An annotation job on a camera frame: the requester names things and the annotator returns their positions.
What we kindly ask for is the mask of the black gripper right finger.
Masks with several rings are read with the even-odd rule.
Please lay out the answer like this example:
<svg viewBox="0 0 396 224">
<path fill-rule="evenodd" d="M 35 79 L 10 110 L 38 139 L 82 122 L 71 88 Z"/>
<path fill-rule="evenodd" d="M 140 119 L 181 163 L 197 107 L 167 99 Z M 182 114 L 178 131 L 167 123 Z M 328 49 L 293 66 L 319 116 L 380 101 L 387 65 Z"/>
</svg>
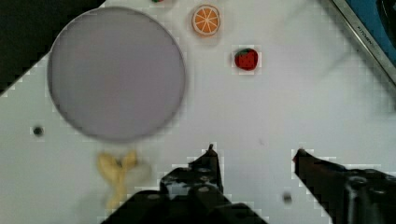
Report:
<svg viewBox="0 0 396 224">
<path fill-rule="evenodd" d="M 396 181 L 375 169 L 347 169 L 299 149 L 294 173 L 332 224 L 396 224 Z"/>
</svg>

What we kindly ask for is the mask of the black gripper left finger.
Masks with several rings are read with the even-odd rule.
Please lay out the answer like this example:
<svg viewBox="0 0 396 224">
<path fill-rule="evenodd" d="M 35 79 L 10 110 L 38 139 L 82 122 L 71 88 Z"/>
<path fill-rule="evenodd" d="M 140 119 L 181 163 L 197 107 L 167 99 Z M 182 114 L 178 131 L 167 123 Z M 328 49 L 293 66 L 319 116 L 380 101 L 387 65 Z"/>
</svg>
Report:
<svg viewBox="0 0 396 224">
<path fill-rule="evenodd" d="M 134 194 L 101 224 L 267 224 L 223 194 L 218 153 L 205 154 L 164 176 L 158 190 Z"/>
</svg>

